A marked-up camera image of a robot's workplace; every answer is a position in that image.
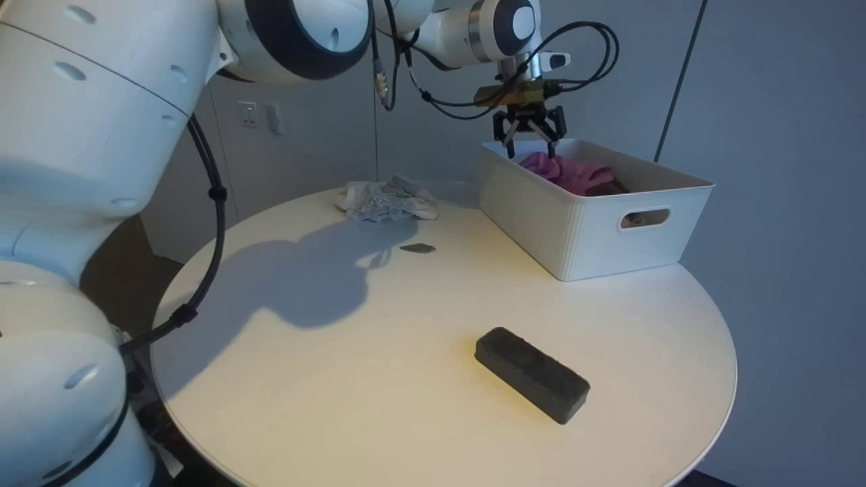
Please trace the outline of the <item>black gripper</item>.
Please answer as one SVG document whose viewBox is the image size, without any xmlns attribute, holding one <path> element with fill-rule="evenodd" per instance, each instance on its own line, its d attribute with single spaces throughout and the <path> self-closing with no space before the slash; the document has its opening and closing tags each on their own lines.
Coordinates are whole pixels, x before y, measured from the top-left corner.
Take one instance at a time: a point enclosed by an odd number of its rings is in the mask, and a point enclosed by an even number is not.
<svg viewBox="0 0 866 487">
<path fill-rule="evenodd" d="M 558 142 L 564 137 L 564 114 L 559 105 L 546 109 L 544 104 L 505 105 L 493 118 L 493 137 L 504 138 L 505 158 L 517 155 L 514 134 L 539 134 L 546 155 L 558 155 Z"/>
</svg>

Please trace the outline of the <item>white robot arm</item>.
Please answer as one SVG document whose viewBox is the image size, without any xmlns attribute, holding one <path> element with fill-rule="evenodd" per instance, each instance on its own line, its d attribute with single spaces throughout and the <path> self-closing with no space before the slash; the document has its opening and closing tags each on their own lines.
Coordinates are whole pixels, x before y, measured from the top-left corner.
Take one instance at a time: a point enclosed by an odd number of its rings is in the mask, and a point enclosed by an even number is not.
<svg viewBox="0 0 866 487">
<path fill-rule="evenodd" d="M 77 291 L 219 76 L 322 81 L 375 36 L 443 69 L 529 54 L 539 0 L 2 0 L 0 487 L 152 487 L 118 334 Z"/>
</svg>

